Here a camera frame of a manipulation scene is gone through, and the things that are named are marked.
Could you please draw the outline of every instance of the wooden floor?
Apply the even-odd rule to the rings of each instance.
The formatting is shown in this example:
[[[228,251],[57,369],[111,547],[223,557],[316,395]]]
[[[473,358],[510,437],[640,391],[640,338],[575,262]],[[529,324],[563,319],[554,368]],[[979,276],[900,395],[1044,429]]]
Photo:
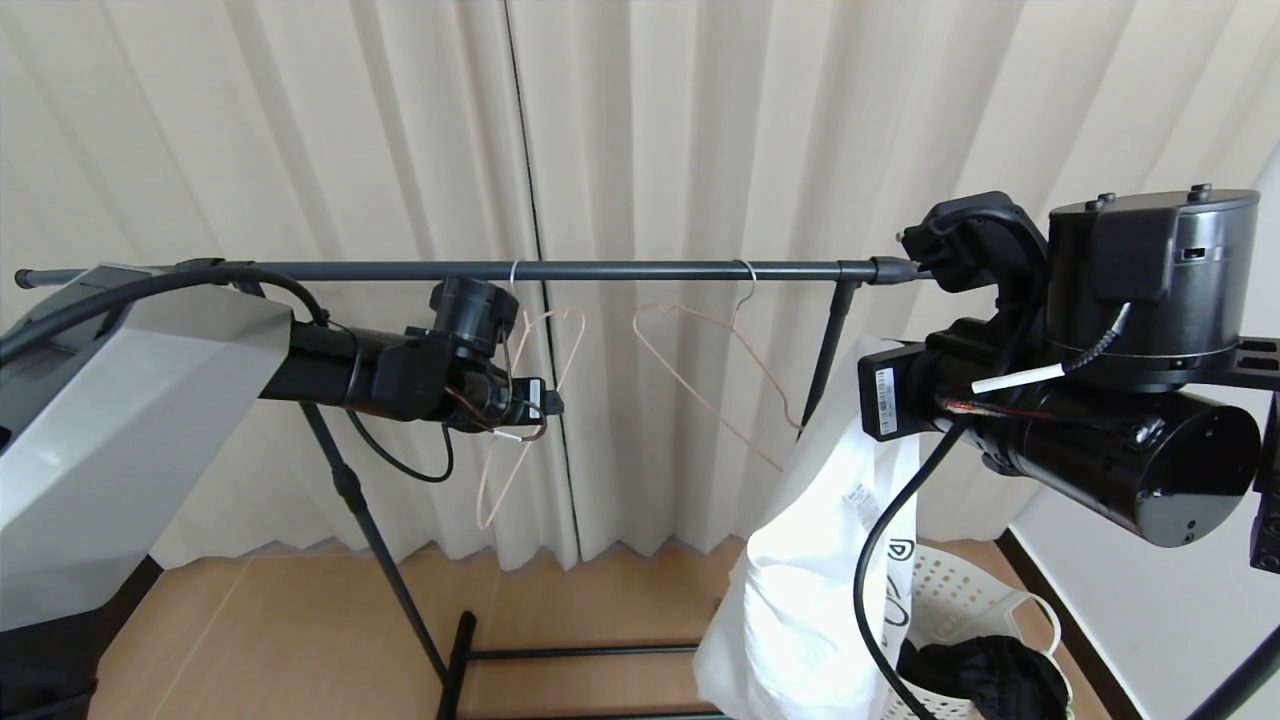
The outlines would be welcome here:
[[[993,543],[942,546],[1009,584]],[[402,564],[448,657],[458,615],[479,616],[476,647],[695,642],[741,550],[703,557],[671,546],[644,559],[616,548],[564,573],[541,555],[500,573],[492,553]],[[1028,642],[1048,623],[1024,607]],[[1065,650],[1075,716],[1106,717]],[[439,687],[372,557],[340,547],[201,560],[165,573],[104,656],[92,720],[434,717]],[[468,666],[463,716],[705,708],[690,656],[502,661]]]

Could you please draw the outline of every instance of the white cloth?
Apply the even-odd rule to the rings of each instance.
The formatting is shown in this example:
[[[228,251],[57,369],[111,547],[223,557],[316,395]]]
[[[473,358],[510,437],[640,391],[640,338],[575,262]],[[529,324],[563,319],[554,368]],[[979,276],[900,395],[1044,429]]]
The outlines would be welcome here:
[[[858,553],[920,464],[916,437],[861,429],[858,359],[897,343],[860,340],[832,374],[764,523],[694,657],[698,693],[736,720],[879,717],[887,687],[854,620]],[[867,579],[867,615],[891,662],[910,620],[915,500],[890,525]]]

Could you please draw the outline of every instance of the garment rack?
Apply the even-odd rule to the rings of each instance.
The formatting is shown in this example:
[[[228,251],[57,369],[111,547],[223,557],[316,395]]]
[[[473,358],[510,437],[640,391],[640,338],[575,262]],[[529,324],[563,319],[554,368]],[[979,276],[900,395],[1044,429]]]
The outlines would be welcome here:
[[[809,383],[809,396],[805,400],[801,424],[806,424],[813,415],[822,393],[827,387],[827,378],[836,359],[836,348],[844,329],[845,318],[854,301],[854,291],[863,284],[899,284],[928,275],[918,272],[915,264],[901,258],[872,258],[869,260],[832,260],[832,261],[750,261],[723,260],[723,261],[654,261],[654,260],[618,260],[618,261],[545,261],[530,260],[520,261],[515,268],[509,261],[339,261],[339,263],[239,263],[221,259],[192,260],[164,269],[183,269],[187,266],[220,265],[252,265],[264,270],[271,270],[288,275],[302,282],[438,282],[448,277],[466,277],[480,281],[759,281],[759,282],[833,282],[835,291],[831,297],[831,309],[827,315],[827,329],[822,337],[822,346],[818,348],[818,360],[814,366],[813,379]],[[76,270],[18,270],[14,275],[18,286],[32,288],[38,286],[65,284],[76,278],[82,269]],[[252,295],[264,296],[262,288],[257,283],[242,283],[239,290]],[[381,530],[374,521],[367,505],[360,491],[360,480],[355,471],[346,464],[338,445],[330,433],[320,410],[312,404],[300,404],[306,416],[307,424],[320,450],[324,452],[329,466],[333,469],[334,486],[339,495],[358,498],[358,505],[352,506],[352,512],[360,525],[361,532],[369,541],[369,547],[378,560],[387,582],[396,594],[404,616],[417,635],[419,643],[426,652],[442,684],[440,702],[436,707],[436,720],[457,720],[458,703],[462,698],[462,684],[466,676],[467,665],[480,661],[502,660],[530,660],[530,659],[556,659],[556,657],[599,657],[623,655],[663,655],[687,653],[698,650],[698,643],[675,644],[623,644],[623,646],[589,646],[589,647],[554,647],[554,648],[513,648],[513,650],[476,650],[471,647],[476,628],[476,616],[462,612],[454,632],[453,650],[449,653],[448,664],[440,656],[431,634],[419,612],[417,606],[410,594],[404,578],[392,560],[387,542]],[[539,716],[526,720],[701,720],[707,717],[727,717],[717,711],[701,712],[640,712],[640,714],[611,714],[611,715],[570,715],[570,716]]]

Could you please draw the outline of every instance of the beige curtain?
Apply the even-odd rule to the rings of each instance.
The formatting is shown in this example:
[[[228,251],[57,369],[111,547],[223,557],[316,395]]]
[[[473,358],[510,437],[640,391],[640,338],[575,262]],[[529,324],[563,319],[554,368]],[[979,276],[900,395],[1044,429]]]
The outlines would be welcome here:
[[[1280,137],[1277,15],[1271,0],[6,3],[0,263],[896,254],[901,227],[956,195],[1005,190],[1043,222],[1103,191],[1249,184]],[[630,327],[646,302],[727,318],[746,290],[552,284],[553,306],[590,320],[564,442],[539,445],[488,532],[472,519],[483,443],[463,438],[454,479],[424,487],[333,415],[394,551],[495,546],[513,568],[540,546],[571,564],[618,539],[649,552],[748,532],[778,474]],[[426,287],[316,291],[357,325],[430,318]],[[518,292],[540,309],[538,286]],[[762,283],[740,319],[796,413],[829,293]],[[44,295],[5,282],[4,323]],[[846,340],[920,337],[989,302],[863,288]],[[643,327],[786,457],[781,404],[723,331]],[[570,334],[553,338],[561,363]],[[522,370],[550,374],[545,343],[526,355]],[[431,427],[374,432],[411,464],[442,461]],[[992,537],[1030,489],[957,451],[922,532]],[[364,544],[297,410],[260,402],[155,553],[334,534]]]

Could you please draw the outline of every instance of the white plastic basket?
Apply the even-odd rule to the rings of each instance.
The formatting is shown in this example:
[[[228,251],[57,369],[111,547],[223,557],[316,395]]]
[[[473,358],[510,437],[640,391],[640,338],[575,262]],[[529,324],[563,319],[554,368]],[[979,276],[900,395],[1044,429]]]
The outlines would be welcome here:
[[[911,624],[906,637],[916,647],[933,643],[956,644],[982,635],[1011,635],[1023,641],[1023,634],[1014,621],[1014,610],[1028,601],[1039,605],[1053,626],[1048,647],[1032,650],[1042,652],[1057,667],[1053,651],[1061,641],[1062,628],[1059,625],[1057,614],[1044,598],[1011,588],[955,555],[916,546],[915,574],[911,582]],[[1061,667],[1057,669],[1059,673],[1062,671]],[[906,683],[906,687],[911,688],[915,697],[938,720],[982,717],[978,708],[966,698],[931,693],[911,683]],[[1066,683],[1066,697],[1070,703],[1070,683]],[[884,712],[881,714],[881,720],[914,717],[915,714],[890,691],[890,700],[886,702]]]

